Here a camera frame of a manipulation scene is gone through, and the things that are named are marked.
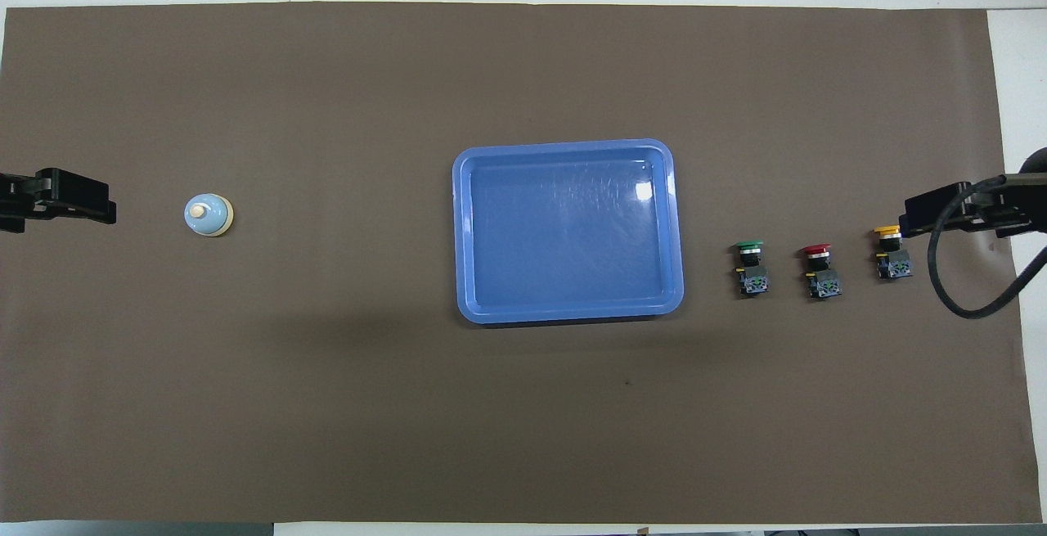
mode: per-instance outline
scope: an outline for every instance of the brown tabletop covering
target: brown tabletop covering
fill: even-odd
[[[0,238],[0,519],[1040,520],[1018,306],[945,311],[926,238],[871,263],[906,197],[1002,172],[983,12],[8,9],[2,62],[0,170],[119,218]],[[626,137],[673,152],[683,306],[467,322],[458,153]],[[968,306],[1015,274],[992,234],[941,263]]]

